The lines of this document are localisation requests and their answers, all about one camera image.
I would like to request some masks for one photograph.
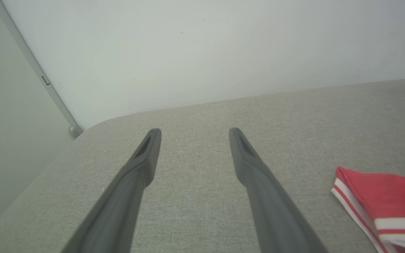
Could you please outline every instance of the folded shirt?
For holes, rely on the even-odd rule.
[[[338,167],[332,193],[379,253],[405,253],[405,177]]]

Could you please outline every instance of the red fabric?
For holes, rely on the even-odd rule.
[[[337,168],[336,176],[352,191],[371,220],[405,218],[405,177],[363,174],[342,167]]]

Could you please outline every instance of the gray cushion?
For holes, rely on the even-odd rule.
[[[405,80],[143,112],[84,132],[0,219],[0,252],[59,252],[151,128],[134,253],[260,252],[228,130],[240,128],[330,252],[376,250],[331,194],[337,166],[405,176]]]

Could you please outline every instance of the folded cloth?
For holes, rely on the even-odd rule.
[[[338,167],[332,193],[379,253],[405,252],[405,177]]]

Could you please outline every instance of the wall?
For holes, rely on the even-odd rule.
[[[0,19],[0,215],[72,141],[68,128]]]
[[[405,78],[400,0],[3,0],[84,128],[147,110]]]

